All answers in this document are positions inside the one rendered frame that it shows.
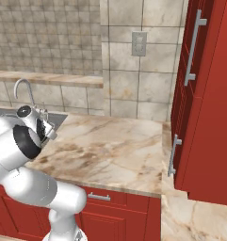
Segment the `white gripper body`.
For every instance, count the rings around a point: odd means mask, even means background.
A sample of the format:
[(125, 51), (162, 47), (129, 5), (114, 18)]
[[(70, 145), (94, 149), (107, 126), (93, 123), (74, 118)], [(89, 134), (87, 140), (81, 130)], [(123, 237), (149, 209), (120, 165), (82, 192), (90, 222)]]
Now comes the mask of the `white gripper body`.
[(41, 140), (46, 138), (55, 139), (57, 137), (54, 126), (43, 118), (39, 118), (39, 137)]

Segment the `grey steel sink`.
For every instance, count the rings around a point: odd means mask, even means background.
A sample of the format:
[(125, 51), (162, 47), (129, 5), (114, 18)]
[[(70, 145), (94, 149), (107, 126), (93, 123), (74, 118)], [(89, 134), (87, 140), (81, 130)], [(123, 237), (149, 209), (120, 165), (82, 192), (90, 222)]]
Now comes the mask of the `grey steel sink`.
[[(0, 116), (4, 114), (10, 114), (10, 115), (15, 115), (16, 110), (15, 109), (4, 109), (0, 108)], [(48, 114), (48, 120), (50, 123), (53, 123), (55, 126), (55, 131), (59, 128), (59, 126), (62, 124), (62, 122), (65, 121), (67, 118), (66, 115), (64, 114), (55, 114), (55, 113), (49, 113)]]

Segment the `silver curved tap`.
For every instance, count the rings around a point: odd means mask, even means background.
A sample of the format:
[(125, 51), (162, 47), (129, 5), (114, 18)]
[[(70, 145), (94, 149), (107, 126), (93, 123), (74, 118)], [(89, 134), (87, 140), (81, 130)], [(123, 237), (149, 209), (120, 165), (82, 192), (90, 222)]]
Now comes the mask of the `silver curved tap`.
[(14, 85), (14, 88), (13, 88), (14, 98), (18, 99), (18, 87), (19, 87), (19, 85), (21, 83), (26, 83), (30, 102), (31, 102), (31, 104), (32, 104), (32, 106), (34, 108), (37, 108), (37, 105), (35, 104), (35, 101), (34, 101), (34, 97), (33, 97), (33, 93), (32, 93), (32, 89), (31, 89), (30, 83), (29, 83), (29, 81), (27, 79), (21, 78), (21, 79), (16, 81), (16, 83)]

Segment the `red base cupboard door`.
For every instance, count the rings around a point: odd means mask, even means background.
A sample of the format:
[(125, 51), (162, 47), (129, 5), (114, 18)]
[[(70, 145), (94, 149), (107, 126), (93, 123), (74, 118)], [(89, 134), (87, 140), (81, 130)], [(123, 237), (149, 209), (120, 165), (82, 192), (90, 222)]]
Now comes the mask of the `red base cupboard door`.
[(95, 214), (82, 212), (82, 230), (88, 241), (129, 241), (125, 213)]
[(0, 185), (0, 234), (25, 241), (42, 241), (50, 231), (49, 210), (10, 198)]

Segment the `red drawer front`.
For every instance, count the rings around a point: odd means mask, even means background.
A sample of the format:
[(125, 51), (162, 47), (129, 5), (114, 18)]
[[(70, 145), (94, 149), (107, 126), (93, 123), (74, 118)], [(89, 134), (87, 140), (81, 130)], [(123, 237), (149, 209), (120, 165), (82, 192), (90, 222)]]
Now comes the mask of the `red drawer front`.
[(86, 186), (83, 186), (83, 189), (86, 191), (87, 195), (93, 192), (101, 196), (106, 196), (108, 194), (111, 198), (111, 201), (100, 201), (87, 197), (87, 209), (123, 210), (140, 213), (146, 213), (148, 211), (148, 197)]

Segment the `short red cupboard door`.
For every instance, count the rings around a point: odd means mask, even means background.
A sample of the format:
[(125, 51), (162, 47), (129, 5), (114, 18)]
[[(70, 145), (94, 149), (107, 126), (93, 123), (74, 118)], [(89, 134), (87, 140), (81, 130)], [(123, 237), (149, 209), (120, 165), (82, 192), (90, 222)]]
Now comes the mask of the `short red cupboard door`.
[(174, 187), (179, 190), (185, 189), (183, 184), (185, 180), (187, 161), (201, 104), (202, 99), (195, 97), (190, 88), (178, 88), (175, 91), (171, 111), (171, 140), (173, 144), (175, 134), (177, 134), (182, 140), (179, 166), (176, 173), (173, 175)]

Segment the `tall red cupboard door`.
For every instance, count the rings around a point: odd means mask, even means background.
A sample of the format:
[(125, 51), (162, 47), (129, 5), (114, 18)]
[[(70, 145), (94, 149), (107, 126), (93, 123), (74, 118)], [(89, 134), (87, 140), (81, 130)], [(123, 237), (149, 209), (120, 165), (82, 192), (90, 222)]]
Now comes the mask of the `tall red cupboard door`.
[[(202, 98), (204, 94), (226, 3), (227, 0), (189, 0), (188, 2), (178, 73), (183, 74), (183, 87), (191, 88), (195, 97)], [(196, 74), (196, 78), (189, 80), (185, 86), (186, 66), (198, 9), (202, 11), (201, 17), (207, 20), (207, 24), (200, 26), (197, 34), (190, 71)]]

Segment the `tall red cupboard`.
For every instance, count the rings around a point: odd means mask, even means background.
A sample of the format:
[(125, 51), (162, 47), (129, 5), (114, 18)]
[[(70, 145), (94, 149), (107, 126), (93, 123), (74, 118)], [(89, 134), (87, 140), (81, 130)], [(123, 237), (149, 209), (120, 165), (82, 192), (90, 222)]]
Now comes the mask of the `tall red cupboard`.
[[(182, 80), (177, 73), (175, 91), (184, 88)], [(227, 205), (227, 3), (201, 99), (181, 191), (191, 200)]]

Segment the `marble wall ledge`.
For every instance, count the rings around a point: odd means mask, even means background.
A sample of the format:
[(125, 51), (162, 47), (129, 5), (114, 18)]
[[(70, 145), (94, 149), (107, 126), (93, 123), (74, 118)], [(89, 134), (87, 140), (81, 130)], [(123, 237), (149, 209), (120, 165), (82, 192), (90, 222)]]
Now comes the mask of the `marble wall ledge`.
[(27, 79), (33, 84), (59, 85), (80, 88), (102, 88), (104, 86), (103, 78), (101, 76), (0, 71), (0, 81), (16, 82), (20, 78)]

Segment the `grey wall socket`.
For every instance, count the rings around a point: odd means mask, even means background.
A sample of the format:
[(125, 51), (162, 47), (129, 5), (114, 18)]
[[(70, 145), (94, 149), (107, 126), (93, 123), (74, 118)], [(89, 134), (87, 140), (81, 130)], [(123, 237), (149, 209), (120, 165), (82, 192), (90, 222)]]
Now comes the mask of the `grey wall socket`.
[(132, 55), (146, 56), (147, 33), (142, 31), (132, 32)]

